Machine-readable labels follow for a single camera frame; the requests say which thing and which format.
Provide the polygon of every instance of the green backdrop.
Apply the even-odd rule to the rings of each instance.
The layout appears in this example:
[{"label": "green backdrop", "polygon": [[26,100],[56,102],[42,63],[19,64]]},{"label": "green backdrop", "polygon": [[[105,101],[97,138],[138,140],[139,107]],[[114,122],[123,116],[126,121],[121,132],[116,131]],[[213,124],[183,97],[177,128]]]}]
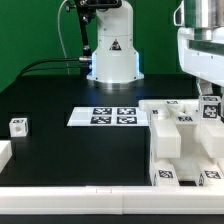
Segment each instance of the green backdrop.
[{"label": "green backdrop", "polygon": [[[135,13],[134,43],[140,52],[141,71],[146,75],[182,73],[178,64],[177,28],[173,25],[173,12],[180,0],[129,2]],[[61,3],[62,0],[1,2],[0,91],[12,83],[19,71],[31,62],[63,57],[57,32],[57,13]],[[62,34],[68,56],[81,55],[81,36],[76,10],[70,13],[63,11]],[[94,50],[96,20],[88,26],[88,34]]]}]

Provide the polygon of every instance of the white cube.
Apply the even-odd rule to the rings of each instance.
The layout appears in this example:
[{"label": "white cube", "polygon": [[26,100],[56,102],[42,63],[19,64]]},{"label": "white cube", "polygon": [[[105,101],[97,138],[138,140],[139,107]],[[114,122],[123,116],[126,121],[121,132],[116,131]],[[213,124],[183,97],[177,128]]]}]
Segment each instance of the white cube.
[{"label": "white cube", "polygon": [[0,173],[8,163],[12,156],[12,148],[10,141],[0,141]]},{"label": "white cube", "polygon": [[219,96],[200,96],[199,97],[199,110],[202,119],[218,120],[219,117],[219,104],[221,98]]},{"label": "white cube", "polygon": [[13,118],[9,123],[11,137],[24,137],[28,133],[27,118]]},{"label": "white cube", "polygon": [[173,164],[155,163],[153,186],[179,186]]}]

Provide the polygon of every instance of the white structure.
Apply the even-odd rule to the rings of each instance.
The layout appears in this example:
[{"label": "white structure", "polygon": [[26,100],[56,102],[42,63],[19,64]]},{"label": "white structure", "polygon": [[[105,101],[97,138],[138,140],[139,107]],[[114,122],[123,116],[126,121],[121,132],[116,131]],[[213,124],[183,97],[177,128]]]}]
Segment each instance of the white structure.
[{"label": "white structure", "polygon": [[133,47],[133,9],[122,6],[97,11],[98,47],[92,55],[92,72],[87,79],[113,87],[144,78],[139,72],[139,54]]}]

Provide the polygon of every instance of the white block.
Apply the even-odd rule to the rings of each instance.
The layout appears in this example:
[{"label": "white block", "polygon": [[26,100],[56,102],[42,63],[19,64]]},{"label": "white block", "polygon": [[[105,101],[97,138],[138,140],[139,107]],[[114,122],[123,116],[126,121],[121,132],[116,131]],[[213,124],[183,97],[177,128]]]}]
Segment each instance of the white block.
[{"label": "white block", "polygon": [[219,104],[221,98],[219,96],[200,96],[199,111],[202,119],[219,120],[218,115]]},{"label": "white block", "polygon": [[173,119],[152,120],[152,140],[159,158],[179,158],[181,136]]},{"label": "white block", "polygon": [[211,158],[224,158],[224,123],[201,120],[200,140]]},{"label": "white block", "polygon": [[177,175],[172,164],[155,163],[153,186],[179,186]]},{"label": "white block", "polygon": [[11,137],[24,137],[28,133],[27,118],[14,118],[9,123]]},{"label": "white block", "polygon": [[224,186],[224,177],[217,165],[200,161],[193,169],[197,186]]},{"label": "white block", "polygon": [[8,163],[12,156],[12,148],[10,141],[0,141],[0,173]]}]

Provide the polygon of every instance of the black tabletop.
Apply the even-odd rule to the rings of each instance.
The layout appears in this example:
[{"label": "black tabletop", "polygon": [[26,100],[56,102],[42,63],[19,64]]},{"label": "black tabletop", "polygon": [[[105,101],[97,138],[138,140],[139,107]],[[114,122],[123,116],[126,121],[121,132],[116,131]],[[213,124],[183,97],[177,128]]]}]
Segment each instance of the black tabletop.
[{"label": "black tabletop", "polygon": [[[74,107],[134,107],[142,99],[197,98],[187,75],[146,76],[126,90],[88,86],[77,76],[27,76],[0,94],[0,139],[12,141],[13,156],[0,186],[145,186],[148,127],[66,126]],[[27,117],[27,137],[11,138],[11,118]],[[221,223],[222,216],[0,216],[0,223]]]}]

